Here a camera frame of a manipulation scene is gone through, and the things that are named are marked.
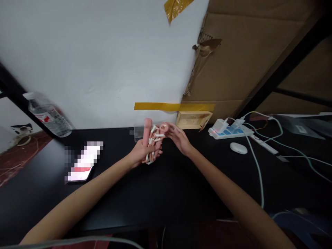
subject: bottle cap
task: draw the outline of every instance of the bottle cap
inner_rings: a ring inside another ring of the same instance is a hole
[[[23,93],[23,97],[25,97],[27,100],[34,99],[35,98],[35,93],[33,93],[33,92]]]

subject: wrist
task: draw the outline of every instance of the wrist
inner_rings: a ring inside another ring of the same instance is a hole
[[[186,156],[190,158],[197,152],[198,152],[198,150],[196,150],[195,147],[191,145],[191,147],[189,148],[189,150],[186,153]]]
[[[130,154],[126,155],[123,160],[123,167],[127,169],[128,171],[132,169],[133,165],[135,164],[133,160],[130,157]]]

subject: forearm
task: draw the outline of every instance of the forearm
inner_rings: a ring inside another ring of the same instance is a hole
[[[127,158],[123,158],[84,184],[35,225],[23,238],[21,244],[62,238],[130,168]]]
[[[257,202],[202,154],[193,149],[188,157],[201,171],[239,223],[249,230],[264,248],[295,248]]]

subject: white cable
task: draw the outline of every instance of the white cable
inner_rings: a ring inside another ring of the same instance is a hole
[[[262,137],[265,137],[265,138],[269,138],[269,137],[266,137],[266,136],[263,136],[262,134],[260,134],[260,133],[256,130],[256,128],[255,128],[254,126],[252,126],[251,124],[249,124],[249,123],[243,123],[243,124],[247,124],[247,125],[251,126],[251,127],[255,130],[255,132],[256,132],[258,135],[260,135],[260,136],[262,136]],[[274,139],[272,139],[272,138],[271,138],[271,140],[274,141],[274,142],[276,142],[277,144],[280,144],[280,145],[285,146],[285,147],[287,147],[287,148],[289,148],[289,149],[293,149],[293,150],[296,150],[297,152],[299,152],[301,155],[303,155],[303,157],[305,157],[305,158],[307,159],[310,168],[311,168],[316,174],[318,174],[319,176],[321,176],[321,177],[324,178],[325,180],[327,180],[327,181],[329,181],[330,183],[332,183],[332,181],[331,181],[330,179],[326,178],[326,177],[323,176],[321,173],[319,173],[317,170],[315,170],[315,168],[314,168],[314,167],[312,166],[312,164],[311,164],[310,159],[309,159],[309,158],[308,158],[308,157],[307,157],[302,151],[300,151],[300,150],[298,150],[298,149],[295,149],[295,148],[293,148],[293,147],[289,147],[289,146],[287,146],[287,145],[285,145],[285,144],[282,144],[282,143],[280,143],[280,142],[278,142],[278,141],[276,141],[276,140],[274,140]]]
[[[164,227],[163,236],[162,236],[162,249],[163,249],[163,247],[164,247],[164,235],[165,235],[165,230],[166,230],[166,227]]]
[[[254,153],[254,151],[253,151],[253,148],[252,148],[252,146],[251,146],[251,143],[250,143],[250,141],[249,141],[249,138],[248,138],[247,134],[244,132],[244,130],[242,129],[241,125],[239,125],[239,127],[241,128],[241,130],[243,131],[244,135],[246,136],[246,139],[247,139],[247,141],[248,141],[248,143],[249,143],[249,147],[250,147],[250,149],[251,149],[251,153],[252,153],[253,158],[255,159],[255,162],[256,162],[256,165],[257,165],[258,176],[259,176],[259,183],[260,183],[260,195],[261,195],[261,200],[262,200],[261,207],[264,208],[263,181],[262,181],[262,175],[261,175],[261,173],[260,173],[259,164],[258,164],[257,158],[256,158],[256,156],[255,156],[255,153]]]
[[[274,117],[272,117],[272,116],[267,116],[267,115],[262,114],[262,113],[260,113],[260,112],[252,111],[252,112],[248,112],[248,113],[247,113],[246,115],[244,115],[242,118],[244,119],[245,116],[247,116],[248,114],[251,114],[251,113],[257,113],[257,114],[259,114],[259,115],[262,115],[262,116],[265,116],[265,117],[268,117],[268,118],[272,118],[272,119],[274,119],[275,121],[277,121],[277,123],[278,123],[278,125],[279,125],[279,128],[280,128],[280,135],[277,135],[277,136],[272,137],[272,138],[266,137],[266,138],[268,138],[268,140],[265,140],[264,142],[267,142],[267,141],[269,141],[269,140],[272,140],[272,139],[275,139],[275,138],[277,138],[277,137],[280,137],[280,136],[284,133],[284,131],[283,131],[282,127],[281,127],[280,122],[279,122],[276,118],[274,118]]]
[[[222,221],[222,222],[235,222],[235,223],[238,223],[238,221],[236,220],[217,220],[217,221]]]
[[[286,213],[287,213],[287,214],[293,214],[293,215],[296,215],[296,216],[302,218],[303,220],[309,222],[310,224],[314,225],[318,230],[322,231],[324,234],[326,234],[327,236],[331,237],[331,235],[329,235],[329,234],[328,234],[327,232],[325,232],[323,229],[321,229],[320,227],[318,227],[315,223],[313,223],[313,222],[311,222],[310,220],[304,218],[302,215],[299,215],[299,214],[294,213],[294,212],[292,212],[292,211],[289,211],[289,210],[287,210],[287,209],[285,209],[285,210],[286,210],[286,212],[276,213],[275,215],[273,215],[273,216],[271,217],[271,219],[274,220],[274,219],[275,219],[277,216],[279,216],[280,214],[286,214]]]
[[[64,240],[52,240],[52,241],[46,241],[42,242],[40,244],[34,244],[34,245],[14,245],[14,246],[5,246],[1,247],[1,249],[44,249],[49,248],[53,246],[65,246],[70,245],[74,243],[82,243],[86,241],[110,241],[110,242],[120,242],[120,243],[126,243],[130,244],[138,249],[144,249],[139,244],[127,240],[127,239],[120,239],[120,238],[113,238],[113,237],[106,237],[106,236],[88,236],[83,238],[75,238],[75,239],[64,239]]]
[[[303,158],[305,158],[304,156],[282,156],[282,157],[303,157]],[[323,162],[323,161],[318,160],[318,159],[316,159],[316,158],[313,158],[313,157],[308,157],[308,158],[332,166],[332,164],[329,164],[329,163],[327,163],[327,162]]]

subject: water bottle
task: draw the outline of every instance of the water bottle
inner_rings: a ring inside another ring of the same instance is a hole
[[[36,116],[54,135],[67,137],[72,133],[68,121],[46,99],[33,92],[24,93],[29,100],[29,111]]]

